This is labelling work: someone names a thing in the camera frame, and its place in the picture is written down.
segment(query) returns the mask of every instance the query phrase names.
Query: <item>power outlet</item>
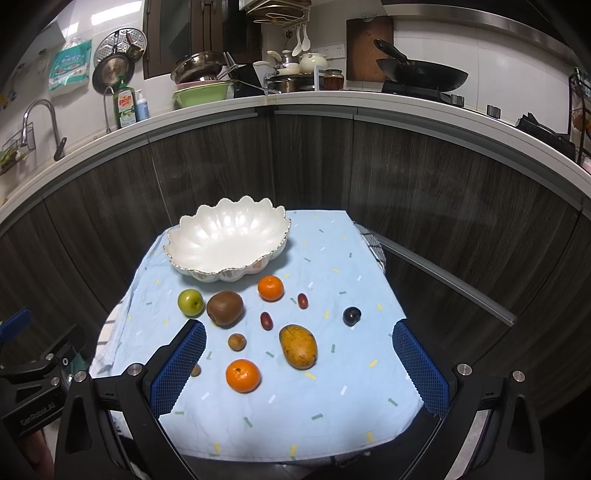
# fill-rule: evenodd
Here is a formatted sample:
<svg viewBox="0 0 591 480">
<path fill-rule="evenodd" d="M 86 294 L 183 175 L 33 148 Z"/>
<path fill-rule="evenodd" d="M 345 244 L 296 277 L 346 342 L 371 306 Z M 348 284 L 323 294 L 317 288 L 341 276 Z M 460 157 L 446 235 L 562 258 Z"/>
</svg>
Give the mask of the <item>power outlet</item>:
<svg viewBox="0 0 591 480">
<path fill-rule="evenodd" d="M 332 59 L 332 48 L 330 48 L 330 46 L 328 47 L 319 47 L 316 49 L 318 51 L 318 53 L 322 53 L 322 55 L 326 55 L 326 58 L 328 60 Z"/>
<path fill-rule="evenodd" d="M 345 52 L 345 44 L 339 43 L 338 45 L 332 46 L 332 58 L 334 59 L 344 59 L 346 58 L 347 54 Z"/>
</svg>

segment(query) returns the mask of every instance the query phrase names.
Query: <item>frying pan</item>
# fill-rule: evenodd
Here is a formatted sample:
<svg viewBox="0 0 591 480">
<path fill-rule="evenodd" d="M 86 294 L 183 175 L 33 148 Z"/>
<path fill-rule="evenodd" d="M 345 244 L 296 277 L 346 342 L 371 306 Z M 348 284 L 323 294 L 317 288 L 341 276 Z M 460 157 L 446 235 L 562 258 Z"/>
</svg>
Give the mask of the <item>frying pan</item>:
<svg viewBox="0 0 591 480">
<path fill-rule="evenodd" d="M 119 85 L 119 75 L 124 75 L 124 82 L 127 85 L 134 75 L 135 64 L 124 53 L 117 52 L 117 43 L 113 45 L 111 55 L 102 59 L 92 73 L 92 86 L 101 95 L 104 94 L 107 87 L 116 90 Z"/>
<path fill-rule="evenodd" d="M 374 45 L 386 55 L 394 57 L 393 59 L 376 60 L 379 68 L 390 80 L 403 85 L 450 92 L 461 87 L 468 78 L 467 72 L 447 65 L 430 61 L 409 60 L 404 53 L 385 40 L 376 38 Z"/>
</svg>

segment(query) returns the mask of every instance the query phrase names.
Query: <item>blue gripper pad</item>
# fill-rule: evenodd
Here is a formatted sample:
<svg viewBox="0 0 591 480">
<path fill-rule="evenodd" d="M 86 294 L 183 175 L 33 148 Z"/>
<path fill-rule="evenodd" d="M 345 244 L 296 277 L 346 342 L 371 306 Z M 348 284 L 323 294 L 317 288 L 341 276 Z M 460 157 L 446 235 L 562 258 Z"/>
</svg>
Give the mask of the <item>blue gripper pad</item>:
<svg viewBox="0 0 591 480">
<path fill-rule="evenodd" d="M 170 356 L 150 387 L 150 410 L 154 417 L 170 413 L 205 350 L 207 334 L 197 322 Z"/>
<path fill-rule="evenodd" d="M 33 314 L 29 309 L 22 309 L 6 322 L 0 323 L 0 343 L 13 340 L 19 333 L 31 324 Z"/>
<path fill-rule="evenodd" d="M 394 325 L 392 345 L 429 413 L 445 418 L 449 386 L 404 322 Z"/>
</svg>

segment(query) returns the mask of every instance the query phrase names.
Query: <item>green apple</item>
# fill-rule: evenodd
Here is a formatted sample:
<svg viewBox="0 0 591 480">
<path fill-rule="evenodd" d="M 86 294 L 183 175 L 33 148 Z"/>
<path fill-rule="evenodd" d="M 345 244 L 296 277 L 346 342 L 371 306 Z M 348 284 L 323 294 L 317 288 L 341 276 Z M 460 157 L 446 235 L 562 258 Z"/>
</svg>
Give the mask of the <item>green apple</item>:
<svg viewBox="0 0 591 480">
<path fill-rule="evenodd" d="M 178 296 L 177 303 L 178 308 L 187 317 L 196 317 L 202 312 L 205 305 L 203 295 L 194 288 L 183 290 Z"/>
</svg>

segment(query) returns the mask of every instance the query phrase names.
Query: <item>sauce jar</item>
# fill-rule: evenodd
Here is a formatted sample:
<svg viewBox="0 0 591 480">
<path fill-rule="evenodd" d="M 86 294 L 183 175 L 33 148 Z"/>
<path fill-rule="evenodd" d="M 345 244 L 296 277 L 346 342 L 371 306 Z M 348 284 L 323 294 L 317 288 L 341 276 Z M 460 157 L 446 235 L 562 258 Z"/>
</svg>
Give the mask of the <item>sauce jar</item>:
<svg viewBox="0 0 591 480">
<path fill-rule="evenodd" d="M 324 88 L 326 90 L 342 90 L 344 86 L 343 70 L 326 69 L 324 71 Z"/>
</svg>

